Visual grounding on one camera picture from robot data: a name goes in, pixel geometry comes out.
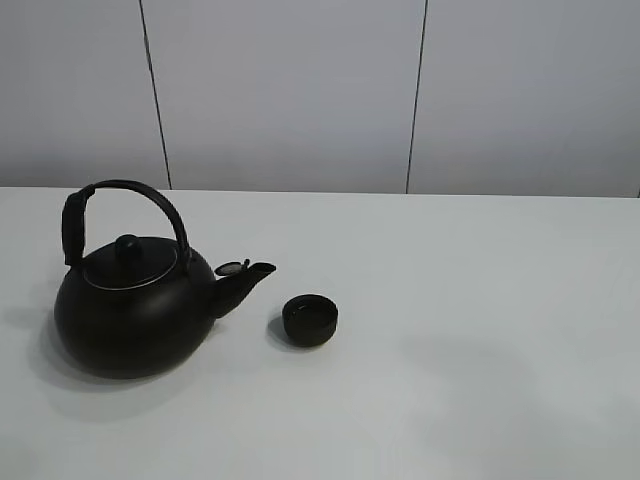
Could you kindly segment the small black teacup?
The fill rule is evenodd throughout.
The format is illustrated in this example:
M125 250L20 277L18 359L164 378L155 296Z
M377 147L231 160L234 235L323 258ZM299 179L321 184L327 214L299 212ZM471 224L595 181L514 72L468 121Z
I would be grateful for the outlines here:
M338 315L336 304L329 298L317 294L299 295L282 309L284 332L295 346L317 347L335 334Z

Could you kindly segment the black round teapot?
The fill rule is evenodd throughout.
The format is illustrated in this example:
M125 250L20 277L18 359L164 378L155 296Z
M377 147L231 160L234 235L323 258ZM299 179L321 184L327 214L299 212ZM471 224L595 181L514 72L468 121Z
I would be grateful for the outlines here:
M172 238L126 234L86 254L85 214L99 189L136 192L156 204ZM61 219L69 270L54 305L58 337L85 371L138 379L174 368L203 343L276 267L228 262L218 269L189 242L179 212L159 191L133 180L104 180L70 194Z

